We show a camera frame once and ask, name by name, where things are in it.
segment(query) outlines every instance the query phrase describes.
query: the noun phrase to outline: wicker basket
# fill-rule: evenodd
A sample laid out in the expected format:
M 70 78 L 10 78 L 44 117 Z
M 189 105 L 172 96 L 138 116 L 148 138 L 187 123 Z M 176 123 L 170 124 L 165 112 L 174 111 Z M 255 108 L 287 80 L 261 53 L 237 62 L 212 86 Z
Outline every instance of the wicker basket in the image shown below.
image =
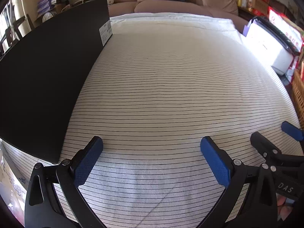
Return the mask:
M 299 70 L 294 71 L 291 98 L 299 118 L 300 126 L 304 129 L 304 83 L 300 78 Z

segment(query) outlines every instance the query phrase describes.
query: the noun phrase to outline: screw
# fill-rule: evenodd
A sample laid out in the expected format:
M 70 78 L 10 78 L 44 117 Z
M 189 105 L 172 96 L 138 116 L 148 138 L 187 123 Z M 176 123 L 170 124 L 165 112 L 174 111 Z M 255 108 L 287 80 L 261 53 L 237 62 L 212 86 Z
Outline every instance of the screw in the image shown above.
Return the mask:
M 39 169 L 40 167 L 42 166 L 42 163 L 37 163 L 37 164 L 35 164 L 35 169 Z
M 265 164 L 265 163 L 264 163 L 264 164 L 262 164 L 262 167 L 263 167 L 264 169 L 266 169 L 266 170 L 268 169 L 268 165 L 267 165 L 267 164 Z
M 270 170 L 271 170 L 272 172 L 275 172 L 275 171 L 277 170 L 277 168 L 276 168 L 274 165 L 272 165 L 272 166 L 270 167 Z
M 235 159 L 235 160 L 233 160 L 233 163 L 234 163 L 235 165 L 241 165 L 241 164 L 242 164 L 242 161 L 240 161 L 239 159 Z
M 65 159 L 62 161 L 63 165 L 68 165 L 71 161 L 69 159 Z

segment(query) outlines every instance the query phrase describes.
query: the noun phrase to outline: cardboard box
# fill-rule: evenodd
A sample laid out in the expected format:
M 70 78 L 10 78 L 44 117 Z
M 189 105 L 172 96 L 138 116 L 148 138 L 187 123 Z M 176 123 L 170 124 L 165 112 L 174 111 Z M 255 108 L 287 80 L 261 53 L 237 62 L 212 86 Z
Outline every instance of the cardboard box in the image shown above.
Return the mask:
M 264 15 L 268 14 L 268 3 L 263 0 L 252 0 L 252 8 L 260 11 Z

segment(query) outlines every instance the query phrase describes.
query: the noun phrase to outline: bottle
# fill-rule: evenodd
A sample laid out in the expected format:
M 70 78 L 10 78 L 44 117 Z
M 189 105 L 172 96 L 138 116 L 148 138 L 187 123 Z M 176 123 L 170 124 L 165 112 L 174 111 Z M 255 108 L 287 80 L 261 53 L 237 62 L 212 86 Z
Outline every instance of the bottle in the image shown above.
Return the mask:
M 248 11 L 252 12 L 252 0 L 248 1 Z
M 238 6 L 238 7 L 241 7 L 241 6 L 242 6 L 242 1 L 243 1 L 243 0 L 237 0 L 237 6 Z
M 247 7 L 247 0 L 242 1 L 242 7 Z

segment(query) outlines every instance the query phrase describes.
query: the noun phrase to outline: yellow bottle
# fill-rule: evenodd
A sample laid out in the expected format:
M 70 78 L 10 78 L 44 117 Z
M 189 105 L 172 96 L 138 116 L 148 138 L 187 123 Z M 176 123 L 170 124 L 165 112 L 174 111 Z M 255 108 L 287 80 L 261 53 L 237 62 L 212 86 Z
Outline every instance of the yellow bottle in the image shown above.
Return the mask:
M 237 0 L 237 6 L 238 6 L 238 7 L 241 7 L 241 6 L 242 6 L 242 1 L 243 1 L 243 0 Z

